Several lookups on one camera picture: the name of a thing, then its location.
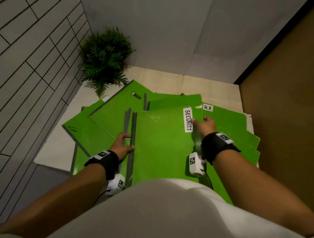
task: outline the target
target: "wooden panel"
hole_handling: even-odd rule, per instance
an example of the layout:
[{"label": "wooden panel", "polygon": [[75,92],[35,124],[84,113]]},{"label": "wooden panel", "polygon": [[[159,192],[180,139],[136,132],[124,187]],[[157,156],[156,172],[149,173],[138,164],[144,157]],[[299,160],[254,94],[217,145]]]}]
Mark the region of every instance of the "wooden panel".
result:
[{"label": "wooden panel", "polygon": [[314,210],[314,9],[240,85],[260,168]]}]

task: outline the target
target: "potted plant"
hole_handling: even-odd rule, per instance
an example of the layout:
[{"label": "potted plant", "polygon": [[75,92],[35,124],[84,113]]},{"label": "potted plant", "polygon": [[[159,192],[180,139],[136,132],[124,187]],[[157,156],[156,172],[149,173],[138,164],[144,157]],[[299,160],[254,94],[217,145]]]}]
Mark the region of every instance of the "potted plant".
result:
[{"label": "potted plant", "polygon": [[99,97],[110,84],[126,85],[128,80],[123,74],[123,62],[134,51],[129,37],[120,33],[118,28],[108,28],[103,34],[92,33],[83,42],[80,53],[83,81],[91,81]]}]

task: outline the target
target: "floor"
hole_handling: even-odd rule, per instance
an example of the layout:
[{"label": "floor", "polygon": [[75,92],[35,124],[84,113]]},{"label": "floor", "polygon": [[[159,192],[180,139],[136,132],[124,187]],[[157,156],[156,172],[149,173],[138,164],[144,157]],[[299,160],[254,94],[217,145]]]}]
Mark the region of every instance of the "floor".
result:
[{"label": "floor", "polygon": [[[238,85],[139,67],[128,68],[126,76],[129,80],[137,80],[153,92],[184,93],[186,95],[201,94],[203,102],[243,112]],[[59,115],[54,126],[57,125],[61,116]],[[69,172],[37,165],[33,162],[28,166],[29,169],[24,173],[12,195],[6,199],[6,203],[2,203],[0,199],[0,208],[3,209],[0,215],[0,224],[6,222],[7,218],[70,177]]]}]

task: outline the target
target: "white tiled wall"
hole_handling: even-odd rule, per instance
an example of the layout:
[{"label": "white tiled wall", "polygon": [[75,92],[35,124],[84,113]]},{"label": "white tiled wall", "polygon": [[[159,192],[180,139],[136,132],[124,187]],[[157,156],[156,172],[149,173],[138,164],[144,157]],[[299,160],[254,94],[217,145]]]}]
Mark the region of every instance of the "white tiled wall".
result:
[{"label": "white tiled wall", "polygon": [[80,87],[80,43],[90,34],[80,0],[0,1],[0,224],[32,160]]}]

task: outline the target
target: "fern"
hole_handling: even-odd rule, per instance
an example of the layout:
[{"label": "fern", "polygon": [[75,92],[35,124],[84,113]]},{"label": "fern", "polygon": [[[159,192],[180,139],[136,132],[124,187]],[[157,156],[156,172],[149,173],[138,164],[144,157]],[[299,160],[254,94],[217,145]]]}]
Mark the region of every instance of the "fern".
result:
[{"label": "fern", "polygon": [[98,97],[102,97],[110,84],[128,83],[123,74],[124,60],[135,50],[129,37],[118,28],[108,28],[104,34],[91,34],[82,44],[80,53],[84,70],[83,81],[91,81]]}]

